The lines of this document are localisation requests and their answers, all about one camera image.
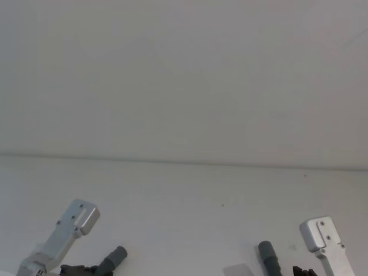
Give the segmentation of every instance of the white table surface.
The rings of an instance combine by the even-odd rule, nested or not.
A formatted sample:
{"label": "white table surface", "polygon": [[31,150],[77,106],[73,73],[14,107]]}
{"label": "white table surface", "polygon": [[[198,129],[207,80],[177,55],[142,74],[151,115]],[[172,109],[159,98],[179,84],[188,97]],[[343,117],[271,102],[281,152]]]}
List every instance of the white table surface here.
{"label": "white table surface", "polygon": [[284,276],[322,265],[298,226],[331,215],[357,276],[368,260],[368,172],[0,158],[0,270],[44,242],[74,198],[101,218],[64,263],[94,265],[122,244],[123,276],[223,276],[246,263],[263,276],[256,246],[270,240]]}

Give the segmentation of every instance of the gray cylindrical handle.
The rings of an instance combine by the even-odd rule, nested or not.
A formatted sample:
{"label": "gray cylindrical handle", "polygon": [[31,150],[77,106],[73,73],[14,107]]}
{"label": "gray cylindrical handle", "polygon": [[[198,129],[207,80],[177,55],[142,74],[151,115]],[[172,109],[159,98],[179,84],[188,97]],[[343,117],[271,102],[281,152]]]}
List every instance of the gray cylindrical handle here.
{"label": "gray cylindrical handle", "polygon": [[118,246],[102,261],[95,273],[101,276],[108,272],[114,271],[127,256],[128,253],[125,248]]}
{"label": "gray cylindrical handle", "polygon": [[258,249],[269,276],[282,276],[281,268],[278,264],[278,259],[272,244],[265,240],[258,245]]}

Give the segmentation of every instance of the white wall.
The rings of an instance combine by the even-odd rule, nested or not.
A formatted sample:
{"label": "white wall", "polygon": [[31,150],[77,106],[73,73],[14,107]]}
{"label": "white wall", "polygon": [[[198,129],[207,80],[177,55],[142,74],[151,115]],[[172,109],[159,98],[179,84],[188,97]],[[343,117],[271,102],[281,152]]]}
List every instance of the white wall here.
{"label": "white wall", "polygon": [[365,0],[0,1],[0,154],[368,168]]}
{"label": "white wall", "polygon": [[245,262],[262,276],[254,247],[272,241],[282,271],[322,266],[298,225],[330,214],[356,275],[366,274],[368,172],[281,170],[68,159],[0,158],[0,269],[15,273],[74,198],[101,218],[65,259],[92,265],[116,245],[124,276],[222,276]]}

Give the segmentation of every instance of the dark object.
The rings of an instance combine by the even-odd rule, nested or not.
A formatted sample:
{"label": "dark object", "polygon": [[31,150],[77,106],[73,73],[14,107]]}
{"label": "dark object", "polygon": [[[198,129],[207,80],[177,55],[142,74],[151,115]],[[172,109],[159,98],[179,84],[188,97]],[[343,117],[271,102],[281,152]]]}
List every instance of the dark object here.
{"label": "dark object", "polygon": [[118,265],[128,256],[124,247],[118,246],[113,252],[111,252],[97,267],[95,272],[98,276],[103,276],[110,271],[114,271]]}
{"label": "dark object", "polygon": [[293,266],[294,276],[317,276],[313,269],[303,270],[298,266]]}
{"label": "dark object", "polygon": [[99,266],[61,266],[60,276],[113,276],[114,270],[128,256],[124,247],[118,246]]}
{"label": "dark object", "polygon": [[[68,266],[63,264],[61,266],[60,276],[94,276],[98,266]],[[113,272],[110,271],[104,276],[113,276]]]}
{"label": "dark object", "polygon": [[282,276],[281,268],[272,244],[265,240],[258,245],[260,258],[269,273],[269,276]]}

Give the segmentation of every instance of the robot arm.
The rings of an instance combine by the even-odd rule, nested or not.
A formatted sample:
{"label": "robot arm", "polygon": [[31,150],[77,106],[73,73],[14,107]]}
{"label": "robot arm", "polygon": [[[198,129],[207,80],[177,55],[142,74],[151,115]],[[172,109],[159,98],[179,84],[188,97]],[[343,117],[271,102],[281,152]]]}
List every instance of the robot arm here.
{"label": "robot arm", "polygon": [[98,218],[94,204],[74,200],[48,240],[21,262],[17,276],[41,276],[57,267],[74,241],[88,234]]}
{"label": "robot arm", "polygon": [[322,261],[327,276],[354,276],[335,224],[330,217],[307,220],[300,225],[305,244]]}

